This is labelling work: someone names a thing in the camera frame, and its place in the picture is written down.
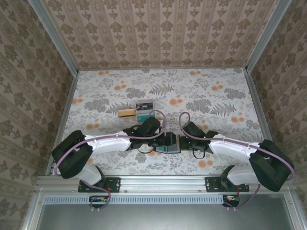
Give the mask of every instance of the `wall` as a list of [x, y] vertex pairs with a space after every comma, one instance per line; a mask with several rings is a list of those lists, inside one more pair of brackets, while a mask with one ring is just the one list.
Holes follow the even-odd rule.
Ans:
[[80, 69], [244, 66], [277, 0], [43, 0]]
[[24, 0], [0, 1], [0, 229], [18, 229], [45, 172], [71, 74]]
[[307, 210], [307, 1], [293, 0], [252, 71], [273, 139], [294, 161]]

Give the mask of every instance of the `floral table surface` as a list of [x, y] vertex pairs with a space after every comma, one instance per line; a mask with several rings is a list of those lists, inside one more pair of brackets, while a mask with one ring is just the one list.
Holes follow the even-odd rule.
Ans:
[[[262, 140], [242, 69], [81, 71], [63, 139], [75, 130], [86, 135], [122, 130], [118, 110], [133, 108], [142, 99], [154, 101], [155, 108], [167, 116], [167, 129], [176, 134], [181, 133], [180, 113], [188, 111], [204, 132], [215, 130], [244, 141]], [[228, 165], [240, 164], [221, 154], [207, 153], [197, 160], [191, 151], [164, 155], [137, 150], [93, 155], [89, 162], [106, 175], [220, 174]]]

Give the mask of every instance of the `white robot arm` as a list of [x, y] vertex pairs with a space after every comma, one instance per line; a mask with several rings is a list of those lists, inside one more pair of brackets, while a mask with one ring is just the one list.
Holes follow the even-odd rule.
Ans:
[[[143, 144], [153, 147], [170, 146], [177, 140], [180, 142], [181, 150], [192, 150], [210, 152], [212, 154], [224, 154], [230, 157], [239, 159], [246, 163], [245, 166], [232, 166], [227, 171], [227, 179], [233, 185], [240, 184], [262, 184], [272, 191], [279, 191], [285, 180], [290, 174], [287, 168], [280, 161], [263, 154], [262, 152], [243, 146], [240, 144], [231, 143], [224, 140], [231, 140], [217, 132], [209, 131], [207, 134], [203, 133], [193, 122], [188, 122], [183, 129], [196, 137], [205, 138], [219, 138], [222, 140], [195, 140], [189, 137], [182, 136], [177, 138], [171, 132], [164, 133], [154, 139], [140, 140], [140, 137], [153, 136], [155, 131], [160, 126], [159, 121], [150, 117], [137, 129], [128, 128], [121, 132], [112, 135], [103, 136], [85, 136], [81, 131], [77, 130], [71, 133], [64, 141], [62, 141], [53, 151], [52, 156], [56, 162], [64, 155], [64, 153], [74, 146], [76, 143], [89, 140], [82, 144], [72, 154], [67, 156], [60, 164], [58, 173], [61, 173], [63, 178], [79, 178], [89, 184], [96, 184], [102, 179], [102, 172], [98, 167], [87, 163], [89, 157], [94, 154], [102, 154], [110, 151], [126, 151], [138, 149]], [[115, 138], [100, 139], [100, 137], [114, 136]], [[274, 154], [282, 157], [293, 167], [290, 159], [287, 158], [275, 145], [269, 140], [264, 140], [262, 143], [250, 143], [250, 145], [265, 148]]]

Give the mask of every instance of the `vent grille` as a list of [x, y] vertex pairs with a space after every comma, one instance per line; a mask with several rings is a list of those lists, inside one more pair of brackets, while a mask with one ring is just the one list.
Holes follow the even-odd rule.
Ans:
[[[89, 195], [47, 195], [45, 205], [89, 204]], [[222, 204], [223, 195], [112, 195], [110, 204]]]

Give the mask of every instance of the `pink cable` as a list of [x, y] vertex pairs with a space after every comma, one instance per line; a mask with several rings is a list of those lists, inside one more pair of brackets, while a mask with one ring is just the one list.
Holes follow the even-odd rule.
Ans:
[[[108, 194], [108, 199], [107, 199], [106, 203], [105, 203], [100, 209], [105, 208], [105, 207], [110, 203], [110, 200], [111, 200], [111, 193], [110, 193], [108, 190], [106, 190], [106, 189], [104, 189], [104, 188], [97, 187], [97, 186], [90, 185], [89, 183], [87, 183], [87, 182], [84, 181], [84, 180], [82, 180], [82, 182], [85, 183], [85, 184], [86, 184], [88, 187], [90, 187], [90, 188], [95, 188], [95, 189], [101, 190], [101, 191], [103, 191], [103, 192], [105, 192], [105, 193]], [[93, 207], [93, 201], [94, 201], [94, 200], [97, 200], [97, 199], [99, 199], [99, 197], [94, 197], [94, 198], [91, 199], [91, 203], [90, 203], [91, 208], [94, 208], [94, 207]]]
[[222, 141], [231, 142], [231, 143], [234, 143], [234, 144], [238, 144], [238, 145], [242, 145], [242, 146], [245, 146], [245, 147], [249, 147], [249, 148], [252, 148], [252, 149], [256, 149], [256, 150], [262, 151], [262, 152], [264, 152], [264, 153], [266, 153], [266, 154], [268, 154], [268, 155], [270, 155], [270, 156], [280, 160], [282, 163], [284, 163], [289, 168], [289, 170], [291, 171], [291, 176], [290, 176], [290, 178], [288, 178], [288, 180], [293, 180], [295, 178], [294, 169], [292, 168], [292, 166], [287, 161], [285, 161], [283, 158], [277, 156], [276, 154], [274, 154], [272, 152], [269, 152], [269, 151], [267, 151], [265, 149], [259, 148], [258, 146], [249, 145], [248, 143], [242, 143], [240, 141], [230, 140], [230, 139], [226, 139], [226, 138], [197, 138], [197, 137], [194, 137], [194, 136], [190, 135], [189, 133], [187, 133], [186, 131], [183, 130], [183, 127], [182, 127], [182, 124], [181, 124], [181, 117], [184, 114], [188, 115], [188, 117], [189, 117], [188, 122], [190, 121], [191, 117], [190, 117], [190, 114], [188, 112], [183, 112], [179, 116], [179, 126], [180, 126], [180, 129], [181, 129], [181, 131], [187, 137], [190, 137], [190, 138], [196, 139], [196, 140], [222, 140]]
[[79, 147], [80, 145], [83, 145], [87, 142], [91, 142], [94, 140], [103, 140], [103, 139], [108, 139], [108, 138], [130, 138], [130, 139], [140, 139], [140, 140], [150, 140], [150, 139], [154, 139], [157, 138], [158, 136], [164, 134], [164, 132], [166, 131], [166, 126], [167, 126], [167, 120], [166, 120], [166, 116], [164, 115], [164, 113], [162, 113], [160, 110], [152, 110], [149, 115], [151, 115], [152, 112], [159, 112], [164, 119], [164, 124], [163, 124], [163, 129], [160, 131], [160, 133], [158, 133], [157, 135], [154, 135], [152, 137], [130, 137], [130, 136], [125, 136], [125, 135], [110, 135], [110, 136], [103, 136], [103, 137], [98, 137], [98, 138], [91, 138], [91, 139], [87, 139], [87, 140], [83, 140], [77, 144], [75, 144], [74, 146], [72, 146], [58, 161], [58, 163], [54, 166], [54, 174], [56, 176], [60, 176], [60, 174], [58, 174], [58, 167], [59, 165], [63, 162], [63, 160], [77, 147]]
[[259, 191], [259, 189], [260, 189], [260, 184], [258, 185], [257, 189], [255, 190], [255, 192], [254, 192], [254, 194], [251, 196], [251, 198], [250, 198], [247, 202], [245, 202], [244, 204], [242, 204], [242, 205], [240, 205], [240, 206], [238, 206], [238, 207], [232, 207], [231, 204], [229, 204], [229, 203], [227, 203], [227, 202], [225, 202], [225, 201], [224, 201], [224, 204], [227, 204], [227, 205], [229, 206], [229, 208], [232, 208], [232, 209], [242, 208], [242, 207], [248, 205], [248, 203], [255, 197], [255, 195], [257, 194], [257, 192]]

